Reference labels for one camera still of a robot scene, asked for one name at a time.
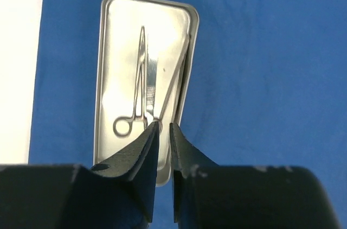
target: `scratch mark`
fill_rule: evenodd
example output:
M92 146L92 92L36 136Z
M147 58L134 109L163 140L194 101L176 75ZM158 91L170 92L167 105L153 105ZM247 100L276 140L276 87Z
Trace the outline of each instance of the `scratch mark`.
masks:
M79 170L80 170L80 166L75 164L74 169L72 170L71 183L73 183L75 181Z
M293 169L290 166L285 166L284 167L288 172L293 172Z
M254 168L260 172L267 172L267 166L255 166Z
M206 177L208 177L208 174L207 173L205 173L205 172L202 172L202 171L198 171L198 174L200 175L200 177L202 177L202 178L206 178Z
M199 168L198 164L194 164L193 166L191 166L190 168L190 172L191 172L191 176L195 177L196 176L196 170Z

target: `white surface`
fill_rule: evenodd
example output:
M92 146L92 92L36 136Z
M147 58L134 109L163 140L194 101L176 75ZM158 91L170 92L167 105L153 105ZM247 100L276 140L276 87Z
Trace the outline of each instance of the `white surface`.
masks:
M28 163L42 0L0 4L0 163Z

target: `stainless steel tray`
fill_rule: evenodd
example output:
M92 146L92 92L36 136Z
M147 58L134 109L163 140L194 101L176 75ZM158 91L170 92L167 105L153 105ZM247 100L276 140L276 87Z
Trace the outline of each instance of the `stainless steel tray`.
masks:
M171 172L169 124L181 122L198 23L197 11L186 4L164 0L102 1L94 164L130 144L144 130L142 122L133 122L128 136L116 136L113 130L115 119L132 116L139 37L143 26L146 29L147 50L158 58L154 117L161 117L162 130L157 185L168 182ZM180 62L182 53L185 57ZM141 113L140 106L138 96L136 114Z

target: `metal tray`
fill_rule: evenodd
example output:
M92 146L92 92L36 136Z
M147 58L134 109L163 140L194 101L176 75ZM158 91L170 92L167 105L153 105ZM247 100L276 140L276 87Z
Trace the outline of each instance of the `metal tray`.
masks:
M130 144L144 130L144 124L135 121L130 134L119 137L113 127L118 117L132 116L139 37L143 26L146 29L147 51L156 54L158 58L153 110L155 118L160 115L162 118L157 186L168 182L171 172L169 124L181 122L198 23L197 11L187 4L164 0L102 1L94 164ZM141 113L140 97L138 96L136 103L137 115Z

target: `blue cloth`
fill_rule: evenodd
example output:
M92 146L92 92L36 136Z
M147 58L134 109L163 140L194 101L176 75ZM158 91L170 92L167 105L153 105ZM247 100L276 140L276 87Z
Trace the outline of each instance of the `blue cloth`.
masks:
M173 0L200 28L181 127L219 164L293 164L347 227L347 0ZM101 0L43 0L30 163L92 165ZM173 224L171 183L152 228Z

